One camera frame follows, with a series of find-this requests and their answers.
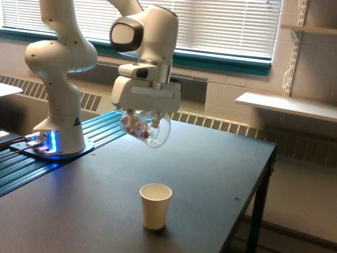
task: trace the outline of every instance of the black table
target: black table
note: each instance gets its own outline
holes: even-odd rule
[[[172,122],[159,149],[123,136],[0,198],[1,252],[219,252],[256,192],[254,252],[275,144]],[[172,191],[164,229],[142,226],[139,189]]]

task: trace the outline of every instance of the shelf bracket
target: shelf bracket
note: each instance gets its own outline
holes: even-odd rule
[[[299,0],[299,10],[301,11],[301,15],[300,15],[300,19],[298,22],[298,26],[304,25],[307,5],[308,5],[308,0]],[[297,62],[297,56],[299,53],[301,37],[302,37],[301,31],[291,30],[291,33],[294,36],[295,41],[294,41],[294,46],[293,46],[293,53],[291,56],[290,68],[284,74],[284,80],[283,80],[283,90],[284,90],[283,95],[284,96],[290,96],[291,86],[293,83],[293,77],[294,77],[294,72],[295,72],[295,67],[296,67],[296,62]],[[280,120],[285,120],[285,116],[286,116],[286,113],[281,112]]]
[[[301,32],[300,31],[291,30],[291,34],[294,36],[296,42],[300,41],[300,39],[301,39]]]

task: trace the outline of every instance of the blue aluminum extrusion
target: blue aluminum extrusion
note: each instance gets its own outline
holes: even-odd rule
[[[84,137],[94,142],[94,149],[111,142],[125,133],[120,128],[123,111],[112,111],[82,123]],[[0,157],[12,153],[0,152]],[[67,164],[71,161],[53,162],[16,154],[0,160],[0,197]]]

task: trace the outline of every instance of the table leg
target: table leg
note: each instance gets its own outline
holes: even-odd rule
[[[260,183],[256,194],[251,219],[250,232],[248,236],[246,253],[255,253],[257,247],[257,241],[259,239],[260,227],[262,222],[264,204],[267,197],[267,190],[269,184],[269,178],[273,171],[274,157],[272,156],[267,165],[267,172],[264,175],[262,182]]]

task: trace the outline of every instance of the warning label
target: warning label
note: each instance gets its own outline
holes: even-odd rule
[[[76,120],[75,120],[75,122],[74,122],[74,124],[73,124],[73,127],[75,127],[75,126],[77,126],[77,125],[81,125],[81,122],[80,122],[80,120],[78,119],[78,117],[76,117]]]

